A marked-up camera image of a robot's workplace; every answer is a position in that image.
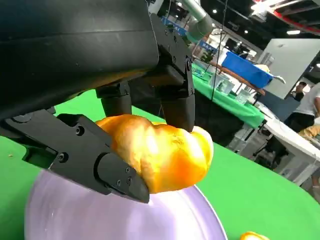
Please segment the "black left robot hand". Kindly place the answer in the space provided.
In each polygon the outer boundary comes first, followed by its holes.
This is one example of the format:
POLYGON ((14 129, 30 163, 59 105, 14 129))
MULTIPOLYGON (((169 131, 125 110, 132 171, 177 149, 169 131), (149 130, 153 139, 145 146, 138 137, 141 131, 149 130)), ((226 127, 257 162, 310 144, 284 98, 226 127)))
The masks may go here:
POLYGON ((147 203, 138 173, 112 137, 55 106, 94 89, 112 115, 131 112, 130 80, 155 86, 168 124, 191 131, 191 54, 145 0, 3 0, 0 3, 0 134, 23 160, 98 193, 147 203))

